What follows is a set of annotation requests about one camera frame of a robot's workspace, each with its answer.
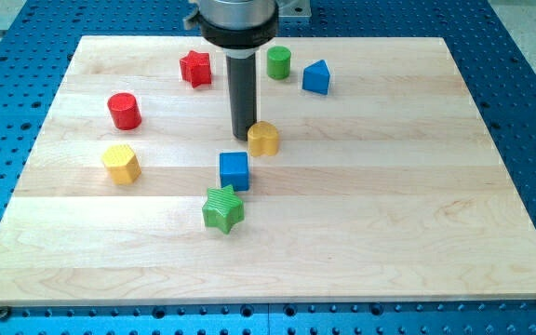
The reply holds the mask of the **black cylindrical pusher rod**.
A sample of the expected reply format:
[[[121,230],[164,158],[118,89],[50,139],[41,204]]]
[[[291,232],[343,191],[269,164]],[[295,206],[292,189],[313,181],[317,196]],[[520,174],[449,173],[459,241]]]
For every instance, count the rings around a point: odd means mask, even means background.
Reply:
[[[232,131],[241,141],[257,121],[256,48],[225,49]]]

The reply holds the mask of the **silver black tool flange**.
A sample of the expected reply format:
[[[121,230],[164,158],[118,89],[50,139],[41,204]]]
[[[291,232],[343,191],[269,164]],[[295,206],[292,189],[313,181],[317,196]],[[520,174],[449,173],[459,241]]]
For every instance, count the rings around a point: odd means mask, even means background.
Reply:
[[[252,49],[278,32],[275,0],[194,0],[195,9],[183,19],[186,30],[198,28],[211,44],[227,49]]]

